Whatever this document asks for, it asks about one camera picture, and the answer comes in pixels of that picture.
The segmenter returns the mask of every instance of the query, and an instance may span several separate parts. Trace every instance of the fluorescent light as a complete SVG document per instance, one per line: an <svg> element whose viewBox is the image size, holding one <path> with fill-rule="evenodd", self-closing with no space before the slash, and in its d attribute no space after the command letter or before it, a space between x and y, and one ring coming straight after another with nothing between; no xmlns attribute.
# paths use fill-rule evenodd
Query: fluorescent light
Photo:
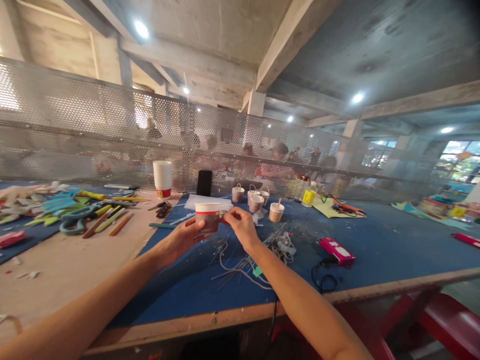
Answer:
<svg viewBox="0 0 480 360"><path fill-rule="evenodd" d="M364 99L364 94L359 92L358 94L356 94L353 99L351 100L352 102L354 103L359 103L361 102L362 100Z"/></svg>
<svg viewBox="0 0 480 360"><path fill-rule="evenodd" d="M145 24L139 20L135 20L135 30L144 39L149 37L149 30Z"/></svg>

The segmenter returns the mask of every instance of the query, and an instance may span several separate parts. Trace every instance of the yellow paper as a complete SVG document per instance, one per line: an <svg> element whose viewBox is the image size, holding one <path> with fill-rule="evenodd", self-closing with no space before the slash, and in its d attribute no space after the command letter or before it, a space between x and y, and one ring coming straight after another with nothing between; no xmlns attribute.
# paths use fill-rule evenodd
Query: yellow paper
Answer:
<svg viewBox="0 0 480 360"><path fill-rule="evenodd" d="M326 199L325 203L319 198L316 198L315 200L313 200L313 204L312 204L312 206L315 209L317 209L327 218L366 218L366 216L362 216L362 215L349 216L344 213L338 213L332 209L333 205L334 205L334 200L330 197Z"/></svg>

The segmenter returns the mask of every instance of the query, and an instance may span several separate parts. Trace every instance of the glue gun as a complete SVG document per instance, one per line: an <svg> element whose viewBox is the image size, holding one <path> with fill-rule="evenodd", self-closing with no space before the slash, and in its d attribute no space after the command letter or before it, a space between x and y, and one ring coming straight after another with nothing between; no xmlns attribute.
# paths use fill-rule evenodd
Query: glue gun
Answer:
<svg viewBox="0 0 480 360"><path fill-rule="evenodd" d="M333 237L322 237L320 245L329 255L338 259L338 265L349 268L354 264L355 256L345 250Z"/></svg>

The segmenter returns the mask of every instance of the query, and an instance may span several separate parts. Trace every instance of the red chair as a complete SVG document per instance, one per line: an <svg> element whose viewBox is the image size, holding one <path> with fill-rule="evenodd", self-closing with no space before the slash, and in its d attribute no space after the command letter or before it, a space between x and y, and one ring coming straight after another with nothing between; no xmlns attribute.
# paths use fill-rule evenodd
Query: red chair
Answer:
<svg viewBox="0 0 480 360"><path fill-rule="evenodd" d="M380 332L364 317L362 312L353 304L340 304L335 306L337 311L343 316L353 331L358 335L365 347L375 360L395 360L387 343L380 335ZM285 319L278 322L273 328L272 342L280 333L288 333L291 336L301 340L303 358L309 360L320 360L320 356L314 348L307 343L300 331L290 321Z"/></svg>
<svg viewBox="0 0 480 360"><path fill-rule="evenodd" d="M413 303L414 295L403 295L388 311L381 325L385 337ZM480 359L480 316L453 297L439 293L428 303L418 319L432 337L458 359ZM419 345L425 334L415 324L409 332L410 347Z"/></svg>

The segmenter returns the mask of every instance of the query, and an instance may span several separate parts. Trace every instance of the plastic bottle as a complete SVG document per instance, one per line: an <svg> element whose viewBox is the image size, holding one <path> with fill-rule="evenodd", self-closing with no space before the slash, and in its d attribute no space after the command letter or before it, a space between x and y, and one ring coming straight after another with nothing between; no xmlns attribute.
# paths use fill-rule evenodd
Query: plastic bottle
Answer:
<svg viewBox="0 0 480 360"><path fill-rule="evenodd" d="M304 207L311 208L317 192L317 182L312 181L305 190L305 194L303 195L303 200L301 201L301 204Z"/></svg>
<svg viewBox="0 0 480 360"><path fill-rule="evenodd" d="M305 190L310 185L310 178L308 176L300 176L298 180L298 186L295 192L295 199L302 201L304 198Z"/></svg>

